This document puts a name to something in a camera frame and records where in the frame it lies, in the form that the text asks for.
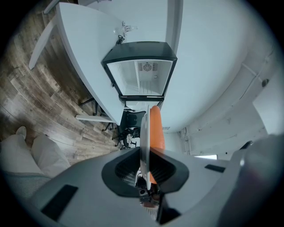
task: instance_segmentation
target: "black slot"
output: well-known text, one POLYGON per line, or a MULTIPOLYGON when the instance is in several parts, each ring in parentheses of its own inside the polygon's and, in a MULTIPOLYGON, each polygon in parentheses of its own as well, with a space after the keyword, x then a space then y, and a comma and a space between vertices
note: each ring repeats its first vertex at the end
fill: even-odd
POLYGON ((225 167, 211 165, 211 164, 205 166, 205 168, 211 169, 211 170, 216 171, 216 172, 224 172, 225 169, 226 169, 225 167))
POLYGON ((57 221, 77 190, 77 187, 64 185, 41 212, 57 221))

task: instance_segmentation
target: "black fridge frame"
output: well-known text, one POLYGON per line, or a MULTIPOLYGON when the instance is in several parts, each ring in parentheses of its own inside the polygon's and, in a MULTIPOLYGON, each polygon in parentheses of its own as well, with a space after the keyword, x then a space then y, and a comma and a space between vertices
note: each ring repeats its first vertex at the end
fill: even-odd
POLYGON ((170 48, 170 46, 168 45, 168 43, 166 42, 155 42, 155 41, 142 41, 142 42, 132 42, 132 43, 122 43, 119 45, 116 45, 113 49, 111 49, 111 51, 106 55, 106 57, 104 58, 104 60, 102 61, 102 65, 103 68, 106 71, 106 74, 108 75, 112 86, 116 88, 117 92, 118 92, 118 96, 119 99, 121 101, 159 101, 162 102, 164 101, 164 97, 165 97, 165 92, 167 90, 167 87, 169 85, 170 79, 172 77, 174 68, 176 66, 177 63, 177 57, 174 54, 173 50, 170 48), (135 43, 139 44, 139 43, 159 43, 159 45, 163 45, 164 48, 166 49, 165 53, 168 54, 169 56, 164 56, 164 55, 139 55, 138 52, 136 52, 137 55, 135 56, 131 56, 131 54, 133 54, 133 52, 135 52, 135 50, 133 52, 129 52, 129 56, 127 56, 127 51, 126 53, 124 53, 122 57, 119 56, 119 53, 116 48, 121 48, 121 46, 126 46, 126 45, 134 45, 135 43), (115 53, 114 55, 116 55, 115 58, 109 57, 110 55, 112 55, 112 51, 116 51, 118 53, 115 53), (144 60, 144 59, 149 59, 149 60, 166 60, 166 61, 172 61, 172 67, 170 69, 170 73, 168 76, 168 79, 166 81, 166 85, 165 88, 163 90, 163 93, 161 96, 157 96, 157 95, 123 95, 121 90, 119 89, 114 77, 112 76, 109 67, 107 66, 107 64, 109 63, 114 63, 114 62, 121 62, 121 61, 129 61, 129 60, 144 60))

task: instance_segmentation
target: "mini fridge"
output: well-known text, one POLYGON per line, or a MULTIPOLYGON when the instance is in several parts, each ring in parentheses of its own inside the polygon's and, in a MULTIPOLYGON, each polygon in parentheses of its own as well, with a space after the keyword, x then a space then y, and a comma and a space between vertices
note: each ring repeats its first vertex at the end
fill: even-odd
POLYGON ((102 64, 122 101, 164 100, 177 57, 165 42, 116 45, 102 64))

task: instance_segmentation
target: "fan grille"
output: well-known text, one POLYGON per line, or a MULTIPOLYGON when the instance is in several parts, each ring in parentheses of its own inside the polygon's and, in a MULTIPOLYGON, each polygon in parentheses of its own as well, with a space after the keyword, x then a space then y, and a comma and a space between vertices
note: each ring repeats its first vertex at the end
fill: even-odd
POLYGON ((152 69, 152 66, 150 64, 145 64, 143 66, 143 69, 148 72, 148 71, 150 71, 152 69))

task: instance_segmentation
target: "window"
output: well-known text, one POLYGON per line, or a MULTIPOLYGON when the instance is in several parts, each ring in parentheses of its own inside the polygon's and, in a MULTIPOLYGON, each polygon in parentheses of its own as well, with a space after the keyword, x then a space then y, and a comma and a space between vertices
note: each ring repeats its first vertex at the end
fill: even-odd
POLYGON ((208 159, 215 159, 217 160, 217 154, 213 154, 213 155, 203 155, 203 156, 195 156, 198 158, 208 158, 208 159))

